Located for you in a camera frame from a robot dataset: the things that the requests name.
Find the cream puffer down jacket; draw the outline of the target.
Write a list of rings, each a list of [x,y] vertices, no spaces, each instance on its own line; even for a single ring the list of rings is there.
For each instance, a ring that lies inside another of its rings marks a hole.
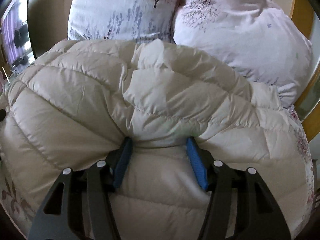
[[[161,40],[61,41],[16,77],[1,109],[1,152],[35,213],[64,168],[89,168],[125,137],[133,154],[111,197],[124,239],[197,238],[210,195],[189,164],[188,137],[231,168],[255,168],[289,230],[305,213],[296,123],[276,87],[204,51]]]

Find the floral bed sheet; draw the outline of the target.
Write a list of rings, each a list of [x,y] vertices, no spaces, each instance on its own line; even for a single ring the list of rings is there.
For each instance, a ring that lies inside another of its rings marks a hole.
[[[307,225],[307,222],[311,217],[311,206],[314,200],[314,169],[312,164],[312,157],[307,141],[305,131],[302,126],[297,112],[294,106],[290,106],[288,109],[291,114],[291,119],[296,123],[295,136],[298,153],[300,158],[304,161],[306,170],[306,188],[308,192],[305,202],[305,213],[302,218],[291,223],[290,230],[293,238],[297,237],[299,233],[303,231],[303,228]],[[35,217],[35,211],[31,205],[25,200],[23,193],[18,191],[12,179],[11,173],[8,170],[8,166],[5,162],[4,153],[1,152],[1,214],[7,217],[8,225],[18,232],[18,235],[25,237],[31,227],[31,222]]]

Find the pink floral pillow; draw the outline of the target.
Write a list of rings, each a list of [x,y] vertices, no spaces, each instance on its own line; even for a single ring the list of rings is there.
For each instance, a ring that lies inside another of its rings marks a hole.
[[[299,96],[300,40],[272,0],[182,0],[174,20],[176,44],[205,51],[249,81],[276,86],[284,107]]]

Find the blue lavender print pillow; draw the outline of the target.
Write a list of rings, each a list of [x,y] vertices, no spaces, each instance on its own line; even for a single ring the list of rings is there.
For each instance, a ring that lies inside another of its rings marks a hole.
[[[69,40],[173,41],[179,0],[72,0]]]

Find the wooden headboard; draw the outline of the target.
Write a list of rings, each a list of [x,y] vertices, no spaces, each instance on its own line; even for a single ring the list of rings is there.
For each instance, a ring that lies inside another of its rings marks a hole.
[[[319,135],[319,4],[317,0],[292,0],[290,18],[301,35],[297,44],[299,96],[295,110],[311,142]]]

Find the wall mirror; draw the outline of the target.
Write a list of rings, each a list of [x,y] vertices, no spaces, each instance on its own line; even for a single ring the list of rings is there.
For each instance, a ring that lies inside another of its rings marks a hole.
[[[29,0],[11,0],[1,17],[2,52],[10,70],[21,73],[35,61],[29,29]]]

